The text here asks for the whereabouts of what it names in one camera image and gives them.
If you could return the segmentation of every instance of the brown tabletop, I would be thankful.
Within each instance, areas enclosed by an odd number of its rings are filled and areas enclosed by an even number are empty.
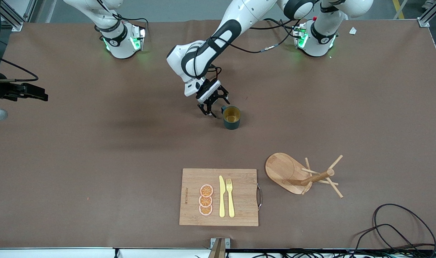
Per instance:
[[[320,58],[292,39],[263,54],[228,48],[214,64],[243,113],[241,128],[229,131],[183,95],[165,61],[172,46],[205,39],[218,23],[150,24],[151,52],[126,60],[105,50],[92,24],[25,24],[10,37],[5,59],[35,72],[49,102],[0,100],[9,112],[0,122],[0,247],[197,248],[230,237],[235,248],[351,248],[387,202],[412,209],[436,235],[428,28],[344,21]],[[235,44],[258,50],[283,36],[253,30]],[[6,64],[0,72],[28,76]],[[334,181],[345,198],[324,184],[304,196],[285,191],[264,171],[275,152],[308,157],[318,171],[343,154]],[[180,226],[183,168],[256,168],[259,227]],[[378,222],[431,241],[401,210],[385,208]],[[361,247],[384,245],[370,234]]]

